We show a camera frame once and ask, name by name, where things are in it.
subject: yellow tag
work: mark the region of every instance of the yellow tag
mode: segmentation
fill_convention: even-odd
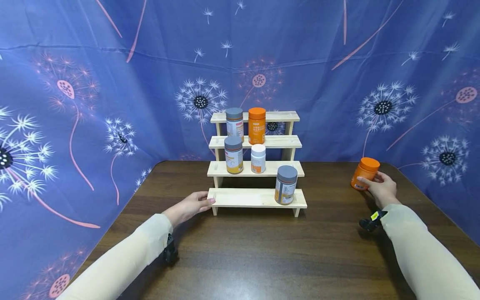
[[[375,212],[375,213],[370,217],[370,219],[372,219],[372,221],[375,221],[377,218],[378,218],[378,212]]]

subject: person's left hand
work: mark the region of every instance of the person's left hand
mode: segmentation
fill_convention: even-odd
[[[210,209],[209,205],[215,203],[215,199],[207,199],[208,192],[193,192],[188,197],[178,202],[163,212],[168,217],[173,228],[183,223],[197,213]]]

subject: hand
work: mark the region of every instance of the hand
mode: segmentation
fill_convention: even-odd
[[[387,174],[377,172],[373,181],[364,177],[357,177],[357,179],[370,186],[368,191],[375,198],[375,204],[380,209],[389,204],[401,204],[396,198],[396,183]]]
[[[215,199],[207,199],[207,195],[208,192],[193,192],[187,198],[164,211],[163,214],[167,216],[172,227],[175,228],[197,213],[210,209],[208,206],[215,203]]]

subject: gray bottle cap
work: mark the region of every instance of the gray bottle cap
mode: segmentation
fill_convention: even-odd
[[[227,114],[227,119],[236,120],[243,118],[243,110],[241,108],[227,108],[225,113]]]
[[[241,137],[239,136],[235,136],[235,135],[231,135],[231,136],[228,136],[226,139],[225,139],[225,149],[229,150],[237,150],[239,148],[242,148],[242,141],[241,141]]]
[[[298,172],[292,166],[281,166],[278,168],[277,177],[281,181],[293,182],[297,179]]]

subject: black wrist strap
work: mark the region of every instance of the black wrist strap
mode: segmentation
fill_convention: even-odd
[[[383,218],[388,212],[383,210],[378,210],[373,213],[368,219],[363,219],[359,221],[360,227],[368,232],[373,232],[377,227],[379,227],[382,223],[380,219]]]
[[[171,234],[168,234],[167,246],[163,250],[162,255],[163,255],[163,260],[167,264],[172,264],[173,262],[175,262],[175,260],[179,255],[177,248],[175,248],[173,236]]]

